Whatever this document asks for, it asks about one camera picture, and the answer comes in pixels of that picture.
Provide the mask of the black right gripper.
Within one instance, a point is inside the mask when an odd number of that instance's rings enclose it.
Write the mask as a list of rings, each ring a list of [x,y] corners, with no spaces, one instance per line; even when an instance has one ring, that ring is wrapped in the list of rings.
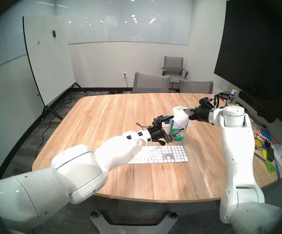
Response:
[[[213,105],[210,108],[209,106],[200,105],[194,109],[184,109],[186,114],[189,115],[189,120],[197,120],[201,122],[209,122],[209,114],[213,110]]]

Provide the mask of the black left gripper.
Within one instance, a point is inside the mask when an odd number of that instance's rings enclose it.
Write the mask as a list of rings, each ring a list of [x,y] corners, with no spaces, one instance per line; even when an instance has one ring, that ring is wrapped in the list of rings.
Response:
[[[162,124],[170,124],[173,118],[173,115],[160,115],[153,119],[152,124],[147,128],[152,142],[158,142],[161,146],[165,146],[166,144],[177,141],[176,139],[178,137],[183,139],[181,134],[185,129],[171,129],[174,132],[167,134],[162,127]]]

